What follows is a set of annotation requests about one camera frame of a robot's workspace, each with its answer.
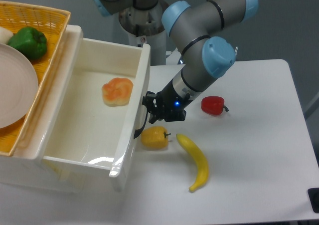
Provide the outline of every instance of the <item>orange bread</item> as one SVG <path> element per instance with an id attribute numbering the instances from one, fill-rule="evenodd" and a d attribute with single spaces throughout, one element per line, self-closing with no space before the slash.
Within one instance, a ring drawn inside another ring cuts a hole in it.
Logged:
<path id="1" fill-rule="evenodd" d="M 126 105 L 129 103 L 133 83 L 127 78 L 114 78 L 103 85 L 102 96 L 106 105 Z"/>

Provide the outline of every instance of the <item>red bell pepper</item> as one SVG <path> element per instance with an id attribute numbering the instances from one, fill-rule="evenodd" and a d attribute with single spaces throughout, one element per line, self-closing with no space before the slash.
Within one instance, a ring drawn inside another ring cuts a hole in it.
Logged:
<path id="1" fill-rule="evenodd" d="M 208 96 L 202 99 L 201 109 L 210 115 L 220 115 L 225 109 L 228 112 L 228 108 L 224 105 L 225 100 L 218 96 Z"/>

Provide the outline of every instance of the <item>yellow bell pepper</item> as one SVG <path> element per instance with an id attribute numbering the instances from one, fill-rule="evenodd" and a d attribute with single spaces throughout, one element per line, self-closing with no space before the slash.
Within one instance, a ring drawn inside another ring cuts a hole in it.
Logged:
<path id="1" fill-rule="evenodd" d="M 141 142 L 152 149 L 162 149 L 168 145 L 167 129 L 162 126 L 153 126 L 141 133 Z"/>

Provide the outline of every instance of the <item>gray wall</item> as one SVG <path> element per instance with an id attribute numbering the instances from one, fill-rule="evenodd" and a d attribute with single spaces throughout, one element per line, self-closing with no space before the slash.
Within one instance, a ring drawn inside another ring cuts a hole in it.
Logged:
<path id="1" fill-rule="evenodd" d="M 9 0 L 45 5 L 71 12 L 70 24 L 79 25 L 86 38 L 128 43 L 116 16 L 101 17 L 92 0 Z M 165 0 L 173 3 L 177 0 Z M 204 0 L 185 0 L 197 6 Z M 291 68 L 302 108 L 319 91 L 319 0 L 259 0 L 258 14 L 219 33 L 238 46 L 239 60 L 284 59 Z M 167 40 L 167 50 L 174 50 Z M 307 121 L 311 139 L 319 144 L 319 112 Z"/>

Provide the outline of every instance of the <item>pepper stem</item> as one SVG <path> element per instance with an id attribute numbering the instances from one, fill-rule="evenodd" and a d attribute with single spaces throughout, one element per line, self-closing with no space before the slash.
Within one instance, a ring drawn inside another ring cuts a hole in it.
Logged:
<path id="1" fill-rule="evenodd" d="M 224 105 L 223 108 L 225 109 L 226 112 L 229 111 L 229 109 Z"/>
<path id="2" fill-rule="evenodd" d="M 164 132 L 164 138 L 166 138 L 168 135 L 170 135 L 170 133 L 167 134 L 167 133 Z"/>

